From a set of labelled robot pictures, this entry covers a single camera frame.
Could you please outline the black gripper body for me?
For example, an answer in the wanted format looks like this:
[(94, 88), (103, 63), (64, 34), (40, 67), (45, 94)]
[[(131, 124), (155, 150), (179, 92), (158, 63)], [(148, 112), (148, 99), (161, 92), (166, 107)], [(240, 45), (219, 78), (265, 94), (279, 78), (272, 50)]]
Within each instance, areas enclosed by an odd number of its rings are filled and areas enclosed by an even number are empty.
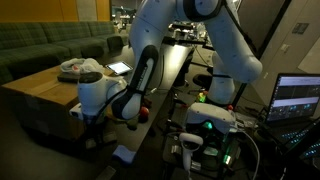
[(100, 148), (117, 141), (114, 131), (105, 131), (106, 125), (101, 123), (89, 126), (85, 132), (85, 146), (87, 149)]

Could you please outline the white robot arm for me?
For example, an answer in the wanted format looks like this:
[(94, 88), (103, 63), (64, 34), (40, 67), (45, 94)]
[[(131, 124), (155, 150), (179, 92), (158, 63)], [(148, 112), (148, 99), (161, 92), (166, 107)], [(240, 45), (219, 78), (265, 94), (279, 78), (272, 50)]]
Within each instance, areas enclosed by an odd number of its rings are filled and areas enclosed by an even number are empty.
[(200, 112), (189, 122), (200, 124), (209, 120), (220, 133), (230, 131), (234, 119), (222, 107), (231, 100), (234, 83), (250, 83), (262, 72), (250, 39), (241, 29), (233, 0), (143, 0), (129, 35), (135, 55), (131, 79), (126, 82), (101, 72), (89, 72), (78, 81), (79, 103), (70, 113), (87, 124), (90, 144), (104, 141), (98, 128), (100, 116), (107, 108), (122, 120), (138, 115), (160, 58), (161, 44), (169, 25), (176, 20), (203, 24), (216, 53), (207, 94), (211, 103), (197, 104)]

